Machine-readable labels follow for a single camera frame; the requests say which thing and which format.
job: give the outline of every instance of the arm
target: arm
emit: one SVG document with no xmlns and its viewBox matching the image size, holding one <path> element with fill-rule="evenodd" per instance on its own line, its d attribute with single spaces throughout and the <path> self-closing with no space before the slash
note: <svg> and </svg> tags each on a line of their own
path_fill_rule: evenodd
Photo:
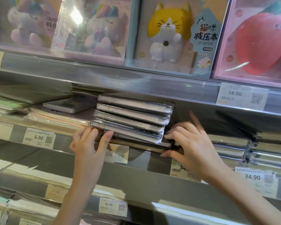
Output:
<svg viewBox="0 0 281 225">
<path fill-rule="evenodd" d="M 64 197 L 63 204 L 53 225 L 78 225 L 95 185 L 100 177 L 107 146 L 113 132 L 102 136 L 98 150 L 94 143 L 98 130 L 87 128 L 73 136 L 71 150 L 75 152 L 75 166 L 72 185 Z"/>
<path fill-rule="evenodd" d="M 228 196 L 253 225 L 281 225 L 281 212 L 256 192 L 219 157 L 197 117 L 190 112 L 191 122 L 178 123 L 165 135 L 176 140 L 184 155 L 165 151 L 162 157 L 171 157 L 221 193 Z"/>
</svg>

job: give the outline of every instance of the packaged product box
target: packaged product box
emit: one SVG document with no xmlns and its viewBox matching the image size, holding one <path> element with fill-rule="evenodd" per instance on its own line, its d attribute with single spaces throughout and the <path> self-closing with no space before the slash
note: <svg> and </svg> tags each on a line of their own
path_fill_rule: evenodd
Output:
<svg viewBox="0 0 281 225">
<path fill-rule="evenodd" d="M 50 48 L 62 0 L 0 0 L 0 48 Z"/>
<path fill-rule="evenodd" d="M 281 87 L 281 0 L 232 0 L 214 78 Z"/>
<path fill-rule="evenodd" d="M 123 64 L 127 46 L 135 46 L 137 27 L 132 25 L 138 22 L 139 4 L 140 0 L 63 0 L 52 50 L 62 58 Z"/>
<path fill-rule="evenodd" d="M 229 0 L 143 0 L 137 68 L 209 78 Z"/>
</svg>

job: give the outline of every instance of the barcode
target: barcode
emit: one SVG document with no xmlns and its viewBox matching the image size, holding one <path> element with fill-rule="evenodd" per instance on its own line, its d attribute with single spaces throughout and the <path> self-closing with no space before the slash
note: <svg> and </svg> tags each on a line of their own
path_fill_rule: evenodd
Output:
<svg viewBox="0 0 281 225">
<path fill-rule="evenodd" d="M 51 144 L 52 143 L 52 140 L 53 140 L 53 137 L 52 136 L 47 136 L 46 137 L 46 144 Z"/>
<path fill-rule="evenodd" d="M 106 155 L 112 157 L 112 151 L 107 149 Z"/>
<path fill-rule="evenodd" d="M 172 168 L 172 171 L 173 171 L 173 172 L 181 172 L 181 170 L 175 169 L 175 168 Z"/>
<path fill-rule="evenodd" d="M 251 103 L 253 104 L 260 104 L 262 101 L 263 95 L 261 94 L 254 94 L 252 95 Z"/>
<path fill-rule="evenodd" d="M 230 100 L 230 101 L 233 100 L 233 98 L 232 98 L 232 97 L 229 97 L 229 96 L 222 96 L 222 99 L 223 99 L 223 100 Z"/>
<path fill-rule="evenodd" d="M 274 176 L 273 175 L 264 175 L 264 182 L 268 184 L 273 184 L 274 183 Z"/>
<path fill-rule="evenodd" d="M 119 211 L 124 211 L 125 210 L 125 205 L 119 204 Z"/>
<path fill-rule="evenodd" d="M 29 138 L 29 137 L 25 137 L 24 139 L 25 141 L 32 141 L 32 138 Z"/>
</svg>

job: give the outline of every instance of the qr code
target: qr code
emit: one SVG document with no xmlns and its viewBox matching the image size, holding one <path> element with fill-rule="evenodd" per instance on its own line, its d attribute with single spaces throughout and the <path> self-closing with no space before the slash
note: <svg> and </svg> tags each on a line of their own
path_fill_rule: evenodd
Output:
<svg viewBox="0 0 281 225">
<path fill-rule="evenodd" d="M 261 101 L 262 101 L 262 98 L 263 98 L 263 95 L 261 95 L 261 94 L 254 94 L 253 93 L 253 96 L 252 96 L 252 99 L 251 99 L 251 103 L 253 103 L 253 104 L 260 104 Z"/>
<path fill-rule="evenodd" d="M 24 139 L 25 141 L 32 141 L 32 138 L 29 138 L 29 137 L 25 137 Z"/>
<path fill-rule="evenodd" d="M 52 143 L 52 140 L 53 140 L 53 137 L 52 137 L 52 136 L 47 136 L 47 137 L 46 137 L 46 144 L 51 144 L 51 143 Z"/>
<path fill-rule="evenodd" d="M 112 157 L 112 151 L 107 149 L 106 155 Z"/>
<path fill-rule="evenodd" d="M 125 211 L 125 205 L 119 204 L 119 211 Z"/>
<path fill-rule="evenodd" d="M 173 172 L 178 172 L 178 173 L 181 172 L 181 170 L 175 169 L 175 168 L 172 168 L 172 171 L 173 171 Z"/>
<path fill-rule="evenodd" d="M 274 177 L 273 175 L 264 175 L 264 182 L 268 184 L 273 184 L 274 183 Z"/>
</svg>

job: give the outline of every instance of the cat ear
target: cat ear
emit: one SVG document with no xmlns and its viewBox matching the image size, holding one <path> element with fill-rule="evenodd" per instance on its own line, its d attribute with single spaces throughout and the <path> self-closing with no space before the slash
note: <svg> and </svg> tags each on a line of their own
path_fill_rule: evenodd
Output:
<svg viewBox="0 0 281 225">
<path fill-rule="evenodd" d="M 182 9 L 185 11 L 189 11 L 190 10 L 189 4 L 184 4 Z"/>
<path fill-rule="evenodd" d="M 160 9 L 163 9 L 163 5 L 162 5 L 161 3 L 159 3 L 159 4 L 156 6 L 155 11 L 160 10 Z"/>
</svg>

